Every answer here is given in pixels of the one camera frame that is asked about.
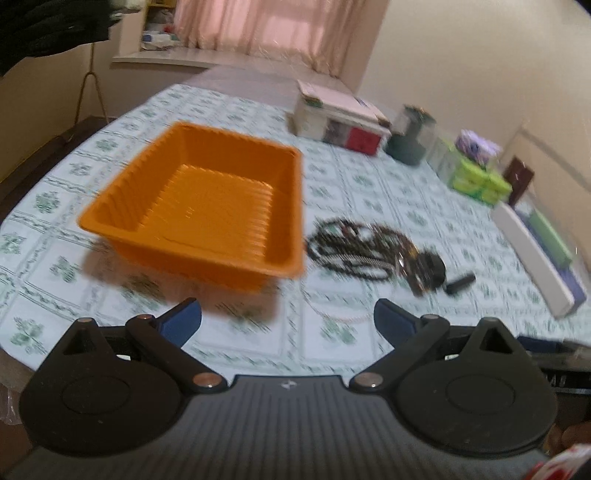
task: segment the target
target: green box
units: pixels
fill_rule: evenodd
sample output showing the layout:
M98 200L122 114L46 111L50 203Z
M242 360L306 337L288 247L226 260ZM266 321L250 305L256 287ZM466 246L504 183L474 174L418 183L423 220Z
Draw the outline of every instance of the green box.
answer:
M559 268L568 267L573 261L573 253L548 219L538 210L534 210L530 215L529 224L544 245L552 262Z

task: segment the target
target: pink curtain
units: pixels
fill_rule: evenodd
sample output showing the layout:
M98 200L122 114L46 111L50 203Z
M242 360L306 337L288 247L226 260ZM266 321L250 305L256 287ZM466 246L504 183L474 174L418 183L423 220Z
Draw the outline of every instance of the pink curtain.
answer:
M179 0L188 47L303 63L338 76L365 0Z

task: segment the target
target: human hand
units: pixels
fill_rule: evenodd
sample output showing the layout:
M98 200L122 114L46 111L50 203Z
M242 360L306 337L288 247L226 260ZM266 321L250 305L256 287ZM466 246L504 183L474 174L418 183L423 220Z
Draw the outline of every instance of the human hand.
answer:
M552 425L544 442L544 448L551 456L554 456L576 443L591 443L591 421L572 425L565 431Z

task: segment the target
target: window sill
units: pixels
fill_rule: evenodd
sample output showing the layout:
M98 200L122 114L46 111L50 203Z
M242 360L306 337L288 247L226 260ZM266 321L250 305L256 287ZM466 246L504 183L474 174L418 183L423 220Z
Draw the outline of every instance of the window sill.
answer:
M308 67L260 57L251 57L242 53L176 47L164 51L144 50L127 55L117 55L113 57L112 62L117 64L174 65L201 69L210 69L217 65L223 65L245 70L257 70L261 73L270 73L282 77L297 78L305 82L317 83L339 90L342 88L346 89L339 79L314 72Z

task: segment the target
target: dark green container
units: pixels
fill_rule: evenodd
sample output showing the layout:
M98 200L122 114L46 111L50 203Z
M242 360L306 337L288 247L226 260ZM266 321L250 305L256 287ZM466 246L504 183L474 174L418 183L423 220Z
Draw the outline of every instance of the dark green container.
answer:
M405 105L392 126L394 132L384 151L406 165L419 165L433 138L435 123L435 119L422 108Z

